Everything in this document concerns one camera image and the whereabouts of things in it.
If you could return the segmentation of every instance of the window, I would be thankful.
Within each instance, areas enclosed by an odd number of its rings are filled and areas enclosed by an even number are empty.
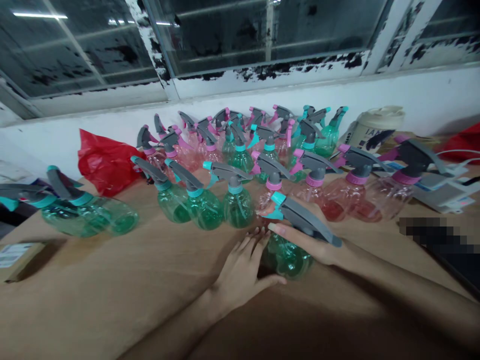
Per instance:
[[[0,10],[0,101],[24,119],[480,63],[476,0],[1,0]]]

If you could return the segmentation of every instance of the hand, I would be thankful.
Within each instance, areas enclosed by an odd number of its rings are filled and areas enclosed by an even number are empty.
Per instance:
[[[241,307],[262,290],[276,284],[286,284],[280,275],[270,275],[257,279],[260,258],[270,239],[271,232],[258,227],[253,234],[247,232],[243,241],[239,241],[226,258],[225,265],[211,287],[212,296],[218,300],[222,314]]]
[[[294,196],[289,196],[289,198],[302,205],[328,227],[328,221],[317,204],[312,202],[305,202]],[[275,204],[272,203],[270,207],[265,209],[265,212],[261,215],[269,214],[273,212],[274,209]],[[295,245],[301,247],[321,264],[337,265],[342,267],[343,265],[348,264],[348,262],[352,258],[351,248],[354,245],[352,245],[345,239],[342,239],[341,247],[335,247],[330,245],[328,242],[310,237],[303,232],[296,230],[293,227],[288,226],[284,223],[270,223],[268,224],[268,229],[287,239],[291,243],[294,243]]]

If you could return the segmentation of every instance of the red plastic bag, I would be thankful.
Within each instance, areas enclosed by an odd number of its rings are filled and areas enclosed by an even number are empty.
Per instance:
[[[480,122],[450,138],[441,151],[457,149],[480,151]],[[462,162],[467,159],[480,158],[480,154],[466,151],[452,151],[443,153],[440,157],[454,162]],[[480,160],[471,161],[470,164],[479,165]]]
[[[112,197],[140,174],[133,169],[130,157],[145,159],[145,154],[124,142],[97,136],[80,129],[81,149],[78,151],[78,169],[102,196]]]

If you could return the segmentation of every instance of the small box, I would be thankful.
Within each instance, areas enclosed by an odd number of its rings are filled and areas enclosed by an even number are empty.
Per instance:
[[[44,247],[41,242],[0,245],[0,282],[20,281],[22,272]]]

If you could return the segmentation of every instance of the table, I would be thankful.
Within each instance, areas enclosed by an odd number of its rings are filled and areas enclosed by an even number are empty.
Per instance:
[[[327,175],[325,183],[335,176]],[[258,186],[252,181],[246,188],[254,193]],[[221,194],[226,185],[213,189]],[[156,193],[139,180],[117,196],[140,215],[138,227],[124,236],[72,238],[36,213],[2,240],[50,245],[44,255],[49,260],[37,272],[18,283],[0,284],[1,359],[115,359],[216,279],[247,229],[224,223],[206,232],[192,223],[171,223],[160,212]],[[400,216],[446,217],[449,225],[462,226],[464,235],[475,235],[479,213],[474,204],[460,216],[441,215],[412,200]],[[395,219],[378,224],[349,219],[332,227],[373,254],[472,299],[428,253],[399,234]],[[190,358],[462,356],[385,297],[314,264],[301,280],[264,291],[220,321]]]

